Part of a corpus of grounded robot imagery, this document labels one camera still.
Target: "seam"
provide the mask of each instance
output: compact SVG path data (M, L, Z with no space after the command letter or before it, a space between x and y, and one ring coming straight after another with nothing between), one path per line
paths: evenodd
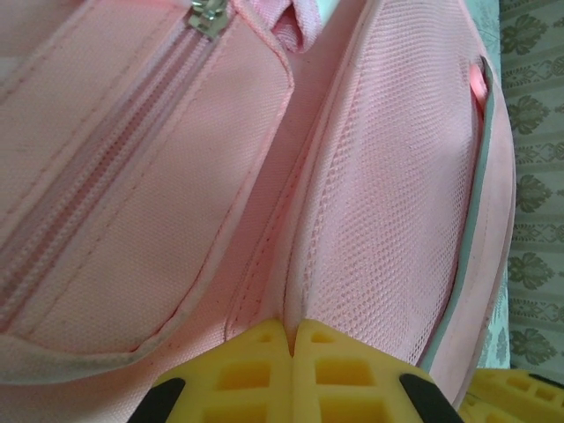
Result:
M198 99L198 95L201 94L201 92L205 89L205 87L207 86L207 82L209 81L210 75L213 74L213 72L215 71L218 62L220 61L220 59L222 59L224 57L224 55L227 52L227 45L228 42L231 40L231 38L233 37L233 32L230 34L230 36L228 38L226 38L226 42L222 47L222 51L220 52L220 54L216 57L214 64L212 65L212 67L210 68L210 73L208 75L208 78L205 79L204 81L202 81L200 87L197 89L197 91L193 94L192 100L190 100L188 102L188 104L186 105L186 107L184 108L184 111L188 110L190 108L190 106L192 105L192 103L194 101L196 101ZM157 151L153 154L153 156L149 159L148 163L145 165L145 170L143 170L141 172L141 174L139 175L139 177L137 178L137 181L134 183L134 185L130 188L130 192L129 194L122 200L122 202L117 205L116 210L114 211L114 213L109 217L107 224L101 229L100 231L100 235L96 238L96 240L94 241L94 244L90 247L90 249L88 250L88 252L85 254L85 257L83 258L83 260L81 261L81 263L78 265L77 269L72 273L72 275L70 277L67 278L67 281L65 282L65 287L63 288L63 290L56 296L56 298L53 300L53 303L51 304L51 306L46 310L45 313L43 313L41 315L41 318L38 319L38 322L33 326L32 329L30 329L27 333L28 335L33 334L36 330L37 327L40 325L41 321L43 319L45 319L48 314L53 310L53 308L56 306L57 302L64 296L64 294L68 291L69 287L71 286L72 282L76 279L76 277L78 276L78 274L85 268L85 266L88 264L90 257L93 255L93 253L98 249L98 247L100 246L100 242L101 240L104 238L104 236L108 233L109 228L115 223L116 218L119 216L120 212L122 211L122 209L125 207L125 205L127 205L127 203L131 200L131 198L133 197L133 194L135 194L137 188L139 187L139 185L141 184L141 182L143 181L143 179L145 178L145 176L149 173L149 171L152 169L153 165L155 164L155 162L157 161L157 159L159 158L160 154L162 153L162 151L165 149L165 147L168 145L168 142L170 141L170 138L174 135L174 133L176 132L176 130L178 129L178 126L180 125L182 118L184 117L185 113L179 114L177 117L177 121L174 123L173 127L169 130L167 138L165 139L165 141L161 144L161 146L157 149ZM107 208L109 207L109 204L106 204L104 206L104 208L101 210L101 212L104 212ZM195 284L192 284L192 286L190 287L190 289L187 291L186 295L189 294L189 292L191 291L191 289L194 287Z
M31 63L31 66L29 69L27 69L27 71L18 78L18 81L16 82L15 86L9 88L3 95L2 100L0 100L0 104L4 103L6 100L8 100L25 82L27 82L29 79L29 77L35 73L38 69L41 68L41 66L47 61L47 59L49 59L52 54L55 52L55 50L57 48L61 47L61 44L66 41L78 28L78 26L88 17L90 17L90 15L92 14L92 12L94 11L94 9L96 9L99 5L100 5L101 1L100 0L95 0L94 4L92 4L85 12L84 14L77 20L77 22L74 23L74 25L72 25L71 27L67 28L67 30L62 33L59 38L57 40L54 40L54 43L51 47L47 48L47 50L40 55L39 57L35 58L33 60L33 63Z
M22 190L22 194L18 197L18 199L16 200L16 202L14 204L12 204L10 206L10 208L8 209L8 211L4 214L4 216L2 217L2 221L0 221L0 226L2 226L5 221L15 212L18 211L19 207L21 206L21 204L26 200L26 198L29 197L29 195L31 194L33 188L37 185L37 183L41 180L41 177L51 168L51 166L53 165L53 163L55 162L55 160L63 153L63 151L66 149L66 147L69 145L69 143L72 141L72 139L74 138L74 136L82 129L82 127L88 122L88 120L90 119L90 117L98 111L98 109L100 108L100 104L107 98L107 96L109 95L110 92L113 91L113 89L122 81L125 73L131 68L131 66L134 63L138 62L138 58L139 58L139 53L146 48L146 45L149 41L152 41L154 39L155 34L166 24L168 18L173 14L174 11L170 11L169 13L167 13L165 15L165 17L158 23L158 25L155 27L155 29L149 34L147 35L145 38L143 38L143 40L141 41L139 47L135 50L135 52L131 55L131 60L129 62L127 62L127 64L125 65L124 68L122 68L120 70L120 72L118 73L118 75L112 80L112 82L110 83L110 85L108 86L108 88L104 91L104 93L98 98L98 100L96 101L96 103L93 105L93 107L90 109L90 111L88 112L88 114L81 118L78 126L76 128L74 128L71 133L70 136L66 139L66 141L64 141L61 146L48 158L47 162L43 165L43 167L40 169L40 171L38 172L38 174L35 176L35 178L33 179L32 182L30 182L30 184Z
M487 233L488 233L487 228L488 228L489 217L490 217L491 196L492 196L492 188L491 188L491 186L490 186L490 189L489 189L488 192L487 192L486 223L485 223L485 225L484 225L484 234L487 234ZM485 244L486 244L486 236L484 236L484 238L482 239L481 246L480 246L480 255L479 255L478 265L476 266L476 271L475 271L474 274L472 275L472 279L475 280L475 283L471 285L470 291L468 292L468 294L467 294L467 295L465 296L465 298L464 298L464 308L468 308L469 300L470 300L470 298L471 298L471 296L472 296L472 293L475 291L476 285L477 285L477 283L478 283L478 281L476 280L476 277L479 275L479 270L480 270L480 268L481 268L481 265L480 265L480 264L483 263L483 261L484 261L484 245L485 245ZM456 320L455 320L454 322L451 320L449 326L450 326L450 327L456 327L456 326L458 326L458 324L460 323L460 319L461 319L461 314L458 313L458 315L456 316ZM446 345L446 346L445 346L445 351L450 350L450 346L452 345L453 338L454 338L454 337L453 337L453 334L450 333L449 336L448 336L448 339L445 339L445 341L446 341L446 343L445 343L445 345Z

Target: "zipper pull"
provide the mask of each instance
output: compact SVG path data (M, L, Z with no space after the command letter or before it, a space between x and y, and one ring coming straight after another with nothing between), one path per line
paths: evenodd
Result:
M227 0L193 0L186 23L214 39L227 26L226 9Z

